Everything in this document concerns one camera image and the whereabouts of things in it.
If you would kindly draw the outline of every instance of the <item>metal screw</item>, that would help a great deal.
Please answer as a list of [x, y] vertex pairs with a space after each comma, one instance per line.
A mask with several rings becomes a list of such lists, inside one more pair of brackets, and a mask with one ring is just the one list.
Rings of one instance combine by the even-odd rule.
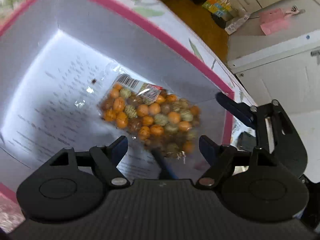
[[199, 179], [199, 183], [202, 186], [210, 187], [210, 186], [214, 185], [214, 179], [212, 179], [212, 178], [201, 178], [201, 179]]
[[256, 106], [251, 106], [250, 107], [250, 111], [253, 112], [253, 113], [257, 112], [257, 110], [258, 110], [258, 108]]
[[127, 183], [127, 180], [125, 178], [119, 177], [119, 178], [112, 179], [111, 183], [116, 186], [123, 186]]
[[273, 104], [274, 106], [279, 106], [279, 101], [273, 99], [273, 100], [272, 100], [272, 104]]

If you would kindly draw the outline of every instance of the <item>floor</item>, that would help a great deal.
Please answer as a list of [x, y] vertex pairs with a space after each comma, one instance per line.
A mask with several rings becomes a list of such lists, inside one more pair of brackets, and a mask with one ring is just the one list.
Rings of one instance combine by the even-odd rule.
[[226, 62], [229, 35], [212, 20], [210, 12], [191, 0], [161, 0]]

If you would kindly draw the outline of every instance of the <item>pink paper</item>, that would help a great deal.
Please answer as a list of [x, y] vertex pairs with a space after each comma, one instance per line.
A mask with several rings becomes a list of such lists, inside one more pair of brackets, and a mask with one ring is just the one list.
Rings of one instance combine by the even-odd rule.
[[259, 15], [260, 27], [265, 35], [270, 35], [289, 27], [289, 22], [280, 8], [262, 12]]

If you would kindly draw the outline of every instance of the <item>orange candy ball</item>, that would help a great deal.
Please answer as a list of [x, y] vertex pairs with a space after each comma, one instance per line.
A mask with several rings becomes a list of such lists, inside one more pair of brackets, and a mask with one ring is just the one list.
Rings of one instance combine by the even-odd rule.
[[107, 122], [112, 122], [116, 119], [116, 112], [112, 109], [108, 109], [103, 112], [103, 119]]
[[165, 102], [165, 98], [162, 95], [159, 95], [157, 100], [156, 100], [156, 103], [162, 104], [164, 102]]
[[116, 125], [118, 128], [123, 129], [128, 125], [128, 116], [124, 112], [117, 114]]
[[115, 101], [114, 98], [108, 97], [101, 103], [101, 109], [108, 110], [109, 108], [112, 107], [114, 101]]
[[109, 95], [112, 98], [118, 98], [119, 97], [119, 90], [113, 88], [110, 90]]
[[142, 125], [143, 126], [150, 126], [153, 124], [153, 117], [150, 115], [146, 115], [142, 118]]
[[161, 136], [164, 133], [164, 129], [160, 125], [154, 124], [150, 127], [150, 133], [154, 136]]
[[149, 107], [147, 105], [139, 105], [137, 109], [137, 115], [140, 117], [144, 117], [148, 115]]
[[117, 90], [121, 90], [122, 89], [122, 85], [120, 85], [119, 83], [116, 83], [113, 85], [113, 88], [117, 89]]
[[190, 141], [186, 141], [183, 146], [182, 146], [182, 150], [185, 152], [185, 153], [191, 153], [193, 151], [193, 143], [190, 142]]
[[117, 119], [124, 121], [124, 120], [128, 119], [128, 116], [125, 114], [125, 112], [120, 112], [119, 114], [117, 114]]
[[178, 124], [178, 126], [179, 126], [179, 130], [180, 131], [183, 131], [183, 132], [186, 132], [186, 131], [188, 131], [189, 129], [191, 129], [191, 124], [189, 123], [189, 122], [187, 122], [187, 121], [182, 121], [182, 122], [180, 122], [179, 124]]
[[200, 114], [200, 108], [198, 106], [192, 106], [190, 108], [190, 112], [191, 114], [193, 114], [194, 116], [197, 116]]
[[156, 115], [161, 112], [161, 107], [158, 103], [153, 103], [149, 106], [149, 113], [151, 115]]
[[168, 119], [170, 123], [177, 124], [178, 122], [180, 122], [180, 114], [178, 114], [177, 112], [170, 112], [168, 114]]
[[149, 127], [142, 126], [140, 131], [139, 131], [139, 133], [138, 133], [138, 136], [139, 136], [140, 140], [148, 139], [150, 137], [150, 129], [149, 129]]
[[126, 120], [116, 119], [116, 125], [118, 128], [124, 129], [128, 126], [128, 119]]
[[113, 102], [113, 110], [116, 113], [122, 112], [125, 107], [125, 101], [122, 97], [116, 98], [116, 100]]
[[175, 102], [178, 100], [178, 97], [175, 94], [167, 95], [168, 102]]

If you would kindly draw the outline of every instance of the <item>barcode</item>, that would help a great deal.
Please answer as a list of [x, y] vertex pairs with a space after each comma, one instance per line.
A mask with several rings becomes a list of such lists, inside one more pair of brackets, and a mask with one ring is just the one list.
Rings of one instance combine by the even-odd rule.
[[139, 80], [130, 78], [128, 76], [122, 76], [117, 81], [120, 84], [125, 85], [126, 87], [130, 87], [132, 89], [135, 89], [137, 84], [139, 83]]

